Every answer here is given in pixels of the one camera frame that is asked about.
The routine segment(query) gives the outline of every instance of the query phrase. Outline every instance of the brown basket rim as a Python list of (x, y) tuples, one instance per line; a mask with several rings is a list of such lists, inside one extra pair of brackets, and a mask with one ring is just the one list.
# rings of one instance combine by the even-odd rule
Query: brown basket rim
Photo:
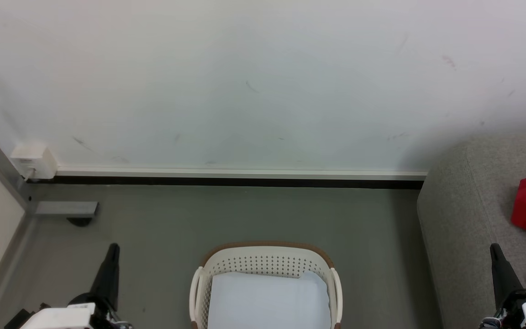
[(208, 260), (210, 260), (210, 257), (213, 256), (213, 254), (216, 254), (217, 252), (224, 250), (224, 249), (230, 249), (230, 248), (240, 248), (240, 247), (246, 247), (246, 246), (282, 246), (282, 247), (288, 247), (288, 248), (300, 248), (300, 249), (307, 249), (315, 252), (320, 257), (326, 261), (326, 264), (328, 264), (328, 267), (333, 268), (334, 263), (326, 254), (326, 252), (317, 246), (310, 245), (310, 244), (301, 244), (299, 242), (287, 242), (287, 241), (246, 241), (246, 242), (230, 242), (228, 244), (223, 244), (214, 247), (212, 250), (204, 256), (204, 259), (202, 260), (202, 264), (200, 266), (204, 267)]

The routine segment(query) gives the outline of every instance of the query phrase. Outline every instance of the black baseboard strip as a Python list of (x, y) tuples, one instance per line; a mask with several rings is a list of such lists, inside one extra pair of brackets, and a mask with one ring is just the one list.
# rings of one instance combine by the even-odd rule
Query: black baseboard strip
[(198, 185), (198, 186), (272, 186), (272, 187), (341, 187), (351, 189), (421, 190), (420, 180), (332, 180), (332, 179), (242, 179), (188, 177), (97, 177), (56, 176), (30, 180), (35, 184), (78, 185)]

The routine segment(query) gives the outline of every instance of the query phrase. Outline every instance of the gray floor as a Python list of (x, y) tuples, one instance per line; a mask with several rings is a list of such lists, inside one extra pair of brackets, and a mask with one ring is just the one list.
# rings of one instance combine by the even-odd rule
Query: gray floor
[(200, 186), (40, 186), (46, 200), (97, 200), (87, 228), (40, 219), (0, 305), (63, 307), (87, 291), (109, 243), (121, 246), (119, 315), (137, 329), (189, 328), (202, 256), (232, 241), (314, 244), (334, 260), (344, 328), (439, 329), (416, 214), (418, 191)]

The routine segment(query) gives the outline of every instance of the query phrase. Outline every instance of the baseboard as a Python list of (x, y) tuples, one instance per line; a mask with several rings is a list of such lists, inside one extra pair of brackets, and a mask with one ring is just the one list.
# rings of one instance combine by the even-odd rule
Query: baseboard
[(419, 190), (422, 171), (83, 169), (61, 167), (56, 177), (31, 183), (76, 185), (193, 185), (343, 187)]
[(426, 171), (369, 170), (240, 170), (240, 169), (148, 169), (123, 167), (60, 166), (58, 176), (170, 177), (219, 179), (326, 179), (326, 180), (417, 180)]

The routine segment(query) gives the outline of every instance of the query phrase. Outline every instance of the cable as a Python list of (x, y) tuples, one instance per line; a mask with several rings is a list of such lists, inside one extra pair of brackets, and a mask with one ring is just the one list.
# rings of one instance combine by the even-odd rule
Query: cable
[(26, 175), (26, 177), (23, 179), (23, 181), (27, 181), (28, 179), (30, 179), (32, 177), (32, 175), (34, 175), (36, 173), (36, 169), (34, 168), (31, 168), (30, 169), (30, 173)]

